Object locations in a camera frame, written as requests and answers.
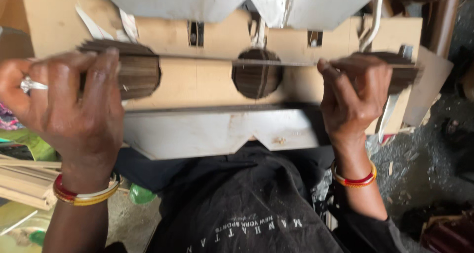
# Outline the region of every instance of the circular hole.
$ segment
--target circular hole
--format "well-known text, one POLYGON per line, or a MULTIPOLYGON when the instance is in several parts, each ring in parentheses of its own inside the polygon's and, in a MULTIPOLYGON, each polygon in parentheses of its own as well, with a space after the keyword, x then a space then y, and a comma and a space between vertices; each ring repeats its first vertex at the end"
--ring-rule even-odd
MULTIPOLYGON (((261 49, 241 53, 239 59, 280 60, 275 54, 261 49)), ((237 90, 248 98, 260 99, 276 90, 283 77, 283 67, 273 65, 234 65, 232 80, 237 90)))

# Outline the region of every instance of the bracelet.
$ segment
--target bracelet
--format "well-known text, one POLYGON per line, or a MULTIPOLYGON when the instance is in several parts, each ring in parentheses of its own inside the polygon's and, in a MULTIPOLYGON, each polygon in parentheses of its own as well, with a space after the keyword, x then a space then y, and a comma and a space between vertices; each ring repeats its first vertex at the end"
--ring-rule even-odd
POLYGON ((62 174, 58 175, 54 184, 53 191, 56 197, 73 206, 89 206, 100 203, 111 197, 119 188, 120 176, 114 173, 115 182, 107 189, 93 194, 77 194, 64 188, 62 185, 62 174))
POLYGON ((333 161, 331 164, 331 171, 332 171, 332 177, 340 184, 342 184, 345 187, 348 188, 362 188, 367 185, 370 185, 375 181, 375 178, 377 177, 377 168, 375 167, 375 164, 370 160, 370 164, 372 165, 372 171, 370 174, 365 177, 364 179, 360 180, 349 180, 346 179, 336 172, 336 161, 333 161))

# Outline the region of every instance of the white cable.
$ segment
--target white cable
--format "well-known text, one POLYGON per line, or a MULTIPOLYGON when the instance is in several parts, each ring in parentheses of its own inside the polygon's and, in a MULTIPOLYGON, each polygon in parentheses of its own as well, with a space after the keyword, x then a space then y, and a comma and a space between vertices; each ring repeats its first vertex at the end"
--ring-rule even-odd
POLYGON ((380 18, 382 17, 382 4, 383 0, 374 0, 374 13, 372 16, 372 27, 367 35, 364 36, 362 41, 360 42, 359 52, 364 52, 364 50, 369 46, 370 43, 374 40, 377 32, 379 31, 380 27, 380 18))

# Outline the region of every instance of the left hand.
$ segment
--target left hand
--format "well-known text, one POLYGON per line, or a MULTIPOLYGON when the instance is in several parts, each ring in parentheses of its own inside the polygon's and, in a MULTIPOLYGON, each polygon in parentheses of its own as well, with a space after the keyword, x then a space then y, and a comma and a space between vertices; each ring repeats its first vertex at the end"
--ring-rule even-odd
POLYGON ((107 188, 123 140, 118 66, 116 48, 98 56, 71 52, 40 62, 0 64, 0 100, 61 154, 63 183, 70 191, 93 193, 107 188), (87 77, 80 97, 82 72, 87 77), (23 73, 49 89, 32 89, 30 96, 23 93, 23 73))

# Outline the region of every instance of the wrist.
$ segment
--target wrist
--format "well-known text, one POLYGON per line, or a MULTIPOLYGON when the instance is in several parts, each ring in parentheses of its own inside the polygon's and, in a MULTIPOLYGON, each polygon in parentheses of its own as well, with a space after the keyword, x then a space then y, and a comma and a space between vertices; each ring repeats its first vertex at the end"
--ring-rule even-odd
POLYGON ((62 185, 77 194, 92 194, 109 187, 111 171, 62 164, 62 185))
POLYGON ((337 173, 350 180, 366 178, 372 170, 365 150, 365 135, 358 139, 333 144, 337 173))

